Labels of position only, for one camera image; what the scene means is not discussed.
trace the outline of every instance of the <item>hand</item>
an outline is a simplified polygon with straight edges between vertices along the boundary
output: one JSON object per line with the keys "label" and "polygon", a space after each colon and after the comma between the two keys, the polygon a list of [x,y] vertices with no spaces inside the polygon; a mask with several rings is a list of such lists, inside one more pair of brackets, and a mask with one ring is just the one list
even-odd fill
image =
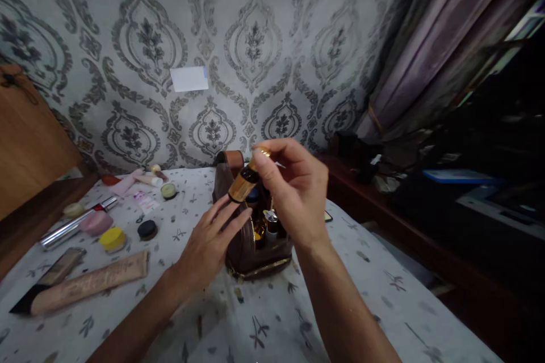
{"label": "hand", "polygon": [[325,196],[328,168],[295,139],[261,142],[274,160],[256,152],[254,163],[265,187],[274,199],[276,213],[296,246],[310,250],[317,244],[329,244],[325,228]]}
{"label": "hand", "polygon": [[227,245],[250,218],[251,208],[248,208],[220,231],[239,206],[230,202],[223,207],[228,201],[229,196],[223,196],[203,214],[180,259],[173,265],[174,276],[187,292],[205,288],[216,277],[225,264]]}

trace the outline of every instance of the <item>amber glass bottle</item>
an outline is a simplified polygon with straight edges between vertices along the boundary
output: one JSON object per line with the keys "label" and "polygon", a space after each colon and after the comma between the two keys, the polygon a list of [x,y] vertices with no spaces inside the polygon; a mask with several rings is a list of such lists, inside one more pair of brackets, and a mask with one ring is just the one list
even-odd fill
{"label": "amber glass bottle", "polygon": [[[271,153],[264,147],[258,147],[254,150],[253,154],[264,154],[265,156],[270,156]],[[256,183],[259,181],[259,173],[255,167],[254,158],[250,160],[247,166],[243,167],[242,170],[238,173],[233,184],[229,188],[229,198],[237,203],[242,203],[246,200],[248,194],[254,188]]]}

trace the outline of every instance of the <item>pink jar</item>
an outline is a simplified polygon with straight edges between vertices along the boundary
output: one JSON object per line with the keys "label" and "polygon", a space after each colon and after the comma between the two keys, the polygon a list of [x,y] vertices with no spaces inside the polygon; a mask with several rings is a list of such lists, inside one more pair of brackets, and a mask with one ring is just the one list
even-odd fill
{"label": "pink jar", "polygon": [[91,237],[101,235],[108,230],[114,219],[104,211],[97,211],[85,218],[80,224],[79,229],[89,234]]}

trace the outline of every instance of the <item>makeup bag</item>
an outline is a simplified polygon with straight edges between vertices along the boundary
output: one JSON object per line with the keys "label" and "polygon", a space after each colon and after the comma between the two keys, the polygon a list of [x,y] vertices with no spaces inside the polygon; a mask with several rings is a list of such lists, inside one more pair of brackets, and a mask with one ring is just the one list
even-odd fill
{"label": "makeup bag", "polygon": [[[238,150],[222,151],[218,153],[214,165],[216,166],[216,180],[212,197],[216,202],[217,199],[227,194],[238,172],[244,166],[244,158]],[[258,279],[280,272],[289,265],[293,248],[293,242],[284,229],[280,229],[281,233],[279,233],[276,240],[266,243],[263,248],[256,248],[254,236],[255,215],[262,214],[263,210],[271,208],[271,197],[268,191],[263,188],[261,181],[257,184],[257,187],[260,195],[256,211],[230,242],[225,258],[230,273],[243,280]],[[243,202],[225,223],[225,226],[247,207],[247,203]]]}

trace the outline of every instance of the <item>damask wallpaper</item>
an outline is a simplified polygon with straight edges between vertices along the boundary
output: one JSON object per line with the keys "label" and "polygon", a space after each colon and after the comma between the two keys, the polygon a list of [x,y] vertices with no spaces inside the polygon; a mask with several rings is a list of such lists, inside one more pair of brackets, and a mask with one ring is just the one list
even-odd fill
{"label": "damask wallpaper", "polygon": [[[0,54],[24,67],[92,168],[199,167],[360,116],[408,0],[0,0]],[[176,93],[169,68],[206,66]]]}

